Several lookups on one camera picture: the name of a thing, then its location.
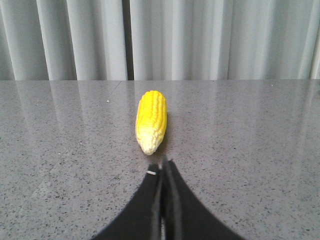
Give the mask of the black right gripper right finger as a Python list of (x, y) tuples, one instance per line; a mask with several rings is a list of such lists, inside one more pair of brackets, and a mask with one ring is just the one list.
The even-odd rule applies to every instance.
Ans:
[(167, 240), (240, 240), (190, 190), (173, 160), (162, 158), (162, 210)]

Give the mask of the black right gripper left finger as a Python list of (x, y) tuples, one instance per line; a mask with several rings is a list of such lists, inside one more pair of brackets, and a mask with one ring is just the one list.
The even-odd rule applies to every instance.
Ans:
[(161, 188), (161, 170), (157, 164), (150, 164), (132, 199), (94, 239), (160, 240)]

